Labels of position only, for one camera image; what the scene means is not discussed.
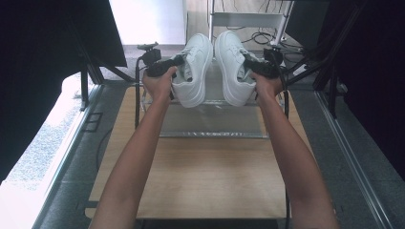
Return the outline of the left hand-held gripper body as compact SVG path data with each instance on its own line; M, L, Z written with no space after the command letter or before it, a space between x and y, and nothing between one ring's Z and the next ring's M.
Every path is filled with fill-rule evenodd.
M170 67L174 67L171 59L161 61L160 50L156 49L158 44L158 42L155 42L153 44L138 45L138 49L144 51L140 59L146 65L146 72L150 77L162 76Z

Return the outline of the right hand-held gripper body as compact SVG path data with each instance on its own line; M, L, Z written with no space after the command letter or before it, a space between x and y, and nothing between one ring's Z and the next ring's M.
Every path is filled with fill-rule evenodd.
M283 55L279 48L264 49L263 62L254 62L252 71L268 79L275 79L282 75L281 64Z

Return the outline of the white sneaker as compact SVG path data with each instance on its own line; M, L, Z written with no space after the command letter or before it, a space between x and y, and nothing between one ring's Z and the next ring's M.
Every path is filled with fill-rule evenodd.
M214 51L223 76L225 101L232 106L244 106L256 86L251 77L252 70L246 67L244 62L257 61L258 58L245 49L233 31L224 31L217 37Z
M213 58L212 44L204 34L196 33L177 57L184 63L177 67L172 80L173 92L184 108L196 107L204 101L205 76Z

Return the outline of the grey two-tier shoe rack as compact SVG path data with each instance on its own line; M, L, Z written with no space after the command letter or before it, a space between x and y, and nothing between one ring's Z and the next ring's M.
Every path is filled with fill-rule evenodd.
M161 131L162 137L238 137L268 138L252 94L243 107L229 104L223 96L220 68L214 61L206 75L203 103L184 108L176 96L171 96L169 109Z

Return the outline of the person's left hand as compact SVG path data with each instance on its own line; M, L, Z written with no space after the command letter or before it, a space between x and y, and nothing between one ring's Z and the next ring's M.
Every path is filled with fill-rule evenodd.
M162 76L150 77L147 73L143 74L142 84L154 102L171 101L172 75L177 71L176 67L170 67Z

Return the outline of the person's right hand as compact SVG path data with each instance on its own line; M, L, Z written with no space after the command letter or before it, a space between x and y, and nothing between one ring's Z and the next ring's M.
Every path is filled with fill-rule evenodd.
M276 96L283 90L280 78L269 79L257 73L251 77L256 81L256 101L261 108L267 107L271 102L276 102Z

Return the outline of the black metal stand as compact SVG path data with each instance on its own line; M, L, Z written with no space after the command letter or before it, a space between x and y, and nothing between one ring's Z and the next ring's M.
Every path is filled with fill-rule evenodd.
M333 0L334 2L346 2L346 5L338 11L336 7L329 7L328 14L339 13L339 18L326 32L322 28L325 38L317 47L309 50L305 57L296 63L290 69L284 71L283 78L286 80L286 87L292 85L305 77L317 73L312 88L315 91L322 91L327 85L330 85L328 97L328 109L333 117L336 117L335 102L337 96L337 75L335 60L336 56L347 39L353 25L355 24L361 11L369 0ZM302 65L308 65L303 73L293 75L293 72Z
M104 76L100 70L101 67L105 67L107 70L114 73L126 82L134 83L136 86L139 84L139 79L137 77L131 77L118 68L113 67L112 65L107 64L105 61L101 61L98 57L91 55L86 49L86 46L78 30L75 27L74 22L72 20L68 20L66 24L70 35L75 40L77 54L81 63L81 111L84 111L90 105L88 78L91 78L92 81L97 85L100 85L104 82Z

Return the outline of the black curtain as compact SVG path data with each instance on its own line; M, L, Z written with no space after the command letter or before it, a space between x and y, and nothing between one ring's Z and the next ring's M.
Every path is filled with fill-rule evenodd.
M0 0L0 182L65 78L104 64L127 65L109 0Z
M355 7L337 75L350 110L405 181L405 0L297 0L287 34L323 58Z

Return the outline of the white metal desk frame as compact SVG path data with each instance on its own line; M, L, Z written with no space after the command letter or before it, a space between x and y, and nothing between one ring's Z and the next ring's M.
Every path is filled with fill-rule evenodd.
M215 0L207 0L208 6L208 39L214 43L214 29L216 27L236 28L273 28L276 31L275 37L269 42L270 49L265 56L271 53L282 63L281 40L285 34L288 19L293 8L293 1L287 1L280 13L266 12L229 12L216 11Z

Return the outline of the aluminium floor rail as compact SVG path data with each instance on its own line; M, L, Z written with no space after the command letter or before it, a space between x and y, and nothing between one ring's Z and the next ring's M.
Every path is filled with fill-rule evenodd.
M346 135L344 134L338 120L332 116L328 109L328 102L325 96L320 92L314 93L321 110L330 125L330 128L336 138L336 141L342 151L344 158L346 159L348 166L351 169L353 177L365 199L373 218L377 224L378 229L394 229L394 226L389 219L385 208L382 205L379 197L377 196L375 189L373 188L368 176L365 174L362 166L360 165L354 150L349 143Z
M27 149L31 155L30 178L33 181L29 229L39 223L57 178L101 90L99 85L91 85L83 92L73 84L64 85L62 94Z

